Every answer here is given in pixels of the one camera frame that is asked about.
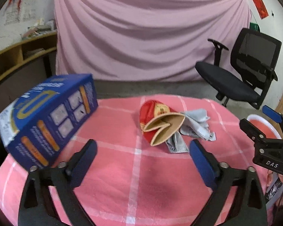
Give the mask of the person right hand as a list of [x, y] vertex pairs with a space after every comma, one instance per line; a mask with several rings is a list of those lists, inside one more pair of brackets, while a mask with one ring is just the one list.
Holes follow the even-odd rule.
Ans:
[[268, 170], [267, 171], [267, 184], [266, 184], [266, 187], [269, 188], [270, 186], [272, 186], [275, 181], [278, 179], [278, 174], [271, 171], [271, 170]]

